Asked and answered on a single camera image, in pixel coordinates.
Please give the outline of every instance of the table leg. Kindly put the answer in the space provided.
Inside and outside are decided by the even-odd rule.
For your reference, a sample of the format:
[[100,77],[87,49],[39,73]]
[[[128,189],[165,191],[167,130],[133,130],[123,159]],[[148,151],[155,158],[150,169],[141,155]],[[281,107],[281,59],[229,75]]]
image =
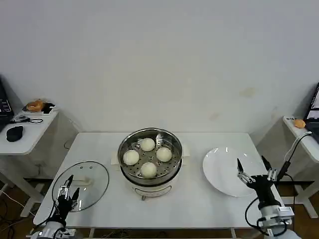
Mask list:
[[231,236],[233,239],[237,239],[236,232],[234,228],[230,228]]
[[[311,204],[311,202],[307,196],[307,195],[309,195],[309,197],[310,197],[312,194],[314,194],[312,192],[315,189],[313,187],[311,187],[308,191],[306,191],[308,188],[303,190],[303,188],[300,185],[295,186],[295,189],[298,192],[298,196],[296,196],[296,198],[295,198],[295,204],[302,204],[305,207],[306,211],[308,212],[308,214],[311,218],[318,218],[318,214],[315,211],[313,205]],[[293,204],[294,197],[281,197],[281,198],[282,198],[284,204],[288,204],[288,205]]]
[[4,184],[4,186],[1,188],[0,196],[2,195],[2,192],[5,192],[5,190],[7,189],[7,187],[9,187],[9,185],[8,185],[7,183]]
[[6,177],[9,181],[14,183],[18,188],[24,191],[28,196],[35,200],[37,203],[41,203],[44,196],[41,195],[35,188],[33,188],[28,182],[26,182],[20,175],[19,170],[16,169],[9,160],[0,158],[0,173]]
[[314,181],[312,184],[310,184],[306,189],[302,190],[300,193],[298,192],[296,199],[298,199],[298,201],[302,201],[303,199],[307,199],[311,197],[317,191],[319,191],[319,179]]
[[2,173],[0,173],[0,181],[2,181],[4,184],[7,184],[9,187],[13,188],[14,184],[8,180]]
[[261,233],[257,230],[252,230],[250,233],[244,235],[242,239],[254,239],[258,237]]
[[95,231],[95,228],[91,228],[91,229],[90,229],[89,238],[93,238],[93,236],[94,236],[94,231]]
[[[35,187],[36,191],[41,192],[43,186],[44,186],[44,184],[42,184],[42,183],[37,184]],[[33,205],[35,203],[41,203],[41,202],[39,202],[33,198],[29,198],[29,200],[26,202],[26,204],[25,204],[25,206],[20,214],[20,217],[22,217],[22,218],[28,217],[29,213],[30,213],[30,211],[33,208]]]

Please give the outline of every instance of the cable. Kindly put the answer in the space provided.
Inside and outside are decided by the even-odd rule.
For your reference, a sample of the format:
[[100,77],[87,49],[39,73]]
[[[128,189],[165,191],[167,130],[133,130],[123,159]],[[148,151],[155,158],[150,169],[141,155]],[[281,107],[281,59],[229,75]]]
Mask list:
[[107,235],[103,235],[102,238],[109,238],[115,231],[110,232]]
[[11,198],[7,193],[5,193],[4,191],[0,190],[0,192],[2,192],[3,194],[5,194],[8,198],[10,198],[12,201],[20,204],[23,208],[24,208],[24,205],[22,205],[20,202],[16,201],[15,199]]
[[24,221],[30,220],[30,219],[31,219],[31,218],[24,218],[24,219],[21,219],[21,220],[15,222],[15,223],[12,223],[12,224],[10,224],[9,226],[7,226],[6,228],[2,229],[2,230],[0,231],[0,233],[3,232],[3,231],[5,231],[6,229],[12,227],[12,226],[15,225],[15,224],[18,224],[18,223],[21,223],[21,222],[24,222]]
[[[295,200],[296,200],[296,194],[295,194],[295,181],[288,173],[285,174],[286,176],[290,177],[291,181],[293,182],[293,194],[294,194],[294,202],[293,202],[293,212],[295,213]],[[293,231],[295,231],[295,218],[293,217]]]
[[127,238],[127,237],[129,237],[129,234],[126,231],[124,231],[123,229],[121,229],[119,232],[112,234],[112,237],[113,238]]
[[9,239],[10,232],[12,232],[12,234],[11,234],[11,239],[14,239],[14,234],[15,234],[14,228],[9,228],[8,236],[7,236],[8,239]]
[[64,143],[64,148],[66,148],[66,149],[70,149],[70,148],[65,146],[68,141],[69,141],[69,139],[67,141],[65,141],[65,143]]
[[55,239],[56,235],[58,234],[59,231],[63,230],[64,228],[58,228],[55,233],[53,234],[53,239]]
[[31,119],[25,115],[16,117],[14,120],[11,120],[9,123],[25,123],[25,122],[29,122],[29,123],[42,123],[43,119]]
[[288,152],[285,154],[284,161],[286,161],[287,155],[288,155],[288,154],[291,152],[291,150],[294,148],[296,142],[297,142],[301,137],[304,137],[305,135],[310,135],[310,134],[312,134],[312,132],[311,132],[311,131],[308,131],[308,132],[306,132],[306,133],[303,133],[303,134],[299,135],[299,136],[295,139],[295,141],[294,141],[293,144],[291,145],[291,148],[290,148],[290,149],[288,150]]
[[296,151],[296,148],[297,148],[298,144],[301,142],[301,140],[302,140],[304,137],[306,137],[306,136],[308,136],[308,135],[312,135],[312,134],[313,134],[312,132],[309,133],[309,134],[305,134],[305,135],[303,135],[303,136],[298,140],[298,142],[296,143],[296,146],[295,146],[295,148],[294,148],[294,151],[292,152],[292,154],[290,155],[290,157],[289,157],[289,159],[288,159],[288,162],[290,162],[291,158],[293,157],[294,152]]
[[[269,237],[269,234],[266,233],[266,232],[264,232],[264,231],[261,229],[261,227],[259,226],[259,222],[264,221],[265,218],[259,218],[259,219],[257,220],[257,222],[256,222],[256,225],[251,224],[251,223],[248,221],[248,219],[247,219],[248,209],[251,207],[251,205],[253,205],[254,202],[257,201],[257,199],[258,199],[258,197],[255,198],[253,201],[251,201],[250,204],[248,205],[248,207],[246,208],[246,210],[245,210],[245,220],[246,220],[246,222],[247,222],[247,224],[248,224],[249,226],[251,226],[252,228],[258,230],[261,234],[263,234],[263,235]],[[285,224],[284,230],[283,230],[282,232],[280,232],[280,233],[274,234],[274,237],[278,237],[278,236],[284,234],[284,233],[287,231],[287,228],[288,228],[287,223],[286,223],[285,221],[282,221],[282,222]]]
[[278,185],[279,181],[282,180],[282,178],[284,177],[284,175],[287,173],[288,168],[289,168],[289,166],[290,166],[290,164],[291,164],[290,160],[292,159],[292,157],[293,157],[293,155],[294,155],[294,153],[295,153],[295,151],[296,151],[296,149],[297,149],[297,147],[298,147],[298,144],[301,142],[301,140],[302,140],[304,137],[306,137],[306,136],[308,136],[308,135],[312,135],[312,133],[311,133],[311,132],[307,132],[306,134],[303,134],[301,137],[298,138],[297,143],[296,143],[296,144],[293,144],[293,145],[295,145],[295,147],[294,147],[294,150],[293,150],[292,154],[290,155],[289,159],[284,162],[284,165],[281,167],[281,169],[280,169],[280,171],[279,171],[279,173],[278,173],[278,175],[277,175],[277,181],[276,181],[276,183],[275,183],[276,186]]
[[38,164],[37,167],[38,167],[38,175],[37,175],[36,177],[40,176],[40,173],[41,173],[41,164]]
[[2,222],[2,223],[1,223],[1,226],[0,226],[0,229],[3,228],[5,225],[8,226],[8,225],[10,225],[10,224],[12,224],[12,223]]
[[255,229],[258,230],[258,227],[257,227],[256,225],[253,225],[253,224],[249,223],[249,221],[248,221],[248,219],[247,219],[248,209],[251,207],[251,205],[253,205],[254,202],[257,201],[257,199],[258,199],[258,197],[255,198],[253,201],[251,201],[251,203],[250,203],[250,204],[248,205],[248,207],[246,208],[246,211],[245,211],[245,220],[246,220],[246,222],[247,222],[247,224],[248,224],[249,226],[251,226],[252,228],[255,228]]
[[[10,223],[9,222],[2,222],[0,227],[3,228],[4,224],[8,224],[9,225]],[[11,232],[11,230],[9,229],[7,234],[6,234],[6,238],[7,239],[10,239],[10,232]]]
[[5,205],[5,214],[4,214],[3,216],[0,215],[0,218],[1,218],[1,220],[6,220],[6,221],[8,221],[8,220],[5,218],[6,215],[7,215],[7,213],[8,213],[8,204],[6,203],[6,201],[5,201],[4,199],[1,198],[1,200],[2,200],[2,202],[3,202],[4,205]]

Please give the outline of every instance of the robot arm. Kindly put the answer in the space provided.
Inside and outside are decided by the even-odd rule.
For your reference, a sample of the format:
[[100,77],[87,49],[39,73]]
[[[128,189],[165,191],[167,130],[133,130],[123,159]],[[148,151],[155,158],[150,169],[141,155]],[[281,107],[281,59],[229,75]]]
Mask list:
[[237,159],[237,176],[247,187],[256,191],[257,199],[259,200],[258,209],[262,214],[262,217],[257,220],[256,225],[249,223],[247,211],[251,203],[245,212],[245,219],[251,227],[259,230],[263,235],[279,237],[286,234],[287,226],[292,223],[292,217],[295,214],[291,207],[281,207],[281,204],[275,199],[271,187],[276,180],[277,172],[270,167],[269,162],[265,158],[263,158],[263,161],[268,170],[267,174],[250,176],[244,172],[242,164]]
[[65,181],[64,185],[58,190],[57,204],[53,202],[55,207],[53,215],[45,221],[46,225],[42,231],[33,234],[32,239],[75,239],[75,230],[66,229],[66,217],[68,213],[77,205],[80,188],[74,192],[72,198],[69,196],[69,188],[73,181],[73,175]]

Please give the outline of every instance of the computer mouse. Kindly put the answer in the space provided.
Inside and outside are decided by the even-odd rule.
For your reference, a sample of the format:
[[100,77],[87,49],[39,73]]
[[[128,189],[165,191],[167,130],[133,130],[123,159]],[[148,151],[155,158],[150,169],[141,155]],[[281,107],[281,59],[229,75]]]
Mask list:
[[10,128],[6,132],[6,139],[9,142],[16,142],[22,138],[22,133],[23,133],[23,126],[16,126],[16,127]]

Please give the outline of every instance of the wooden floor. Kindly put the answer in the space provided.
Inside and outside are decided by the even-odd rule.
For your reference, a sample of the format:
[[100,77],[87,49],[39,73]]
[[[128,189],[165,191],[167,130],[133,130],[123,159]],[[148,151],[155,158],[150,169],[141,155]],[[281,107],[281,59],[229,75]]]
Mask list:
[[[46,192],[50,183],[46,183],[43,192]],[[291,185],[280,185],[279,192],[281,196],[292,196],[293,189]],[[26,196],[19,188],[9,188],[6,190],[13,199],[25,204]],[[310,198],[316,211],[319,213],[319,193]],[[0,196],[0,239],[24,239],[33,227],[33,216],[29,218],[20,218],[19,214],[22,207],[7,198],[6,195]],[[319,219],[311,219],[302,205],[295,206],[295,232],[303,239],[319,239]],[[251,230],[236,230],[238,237],[243,236]],[[87,237],[89,229],[81,230],[83,236]],[[96,230],[95,237],[107,236],[112,238],[231,238],[229,230]]]

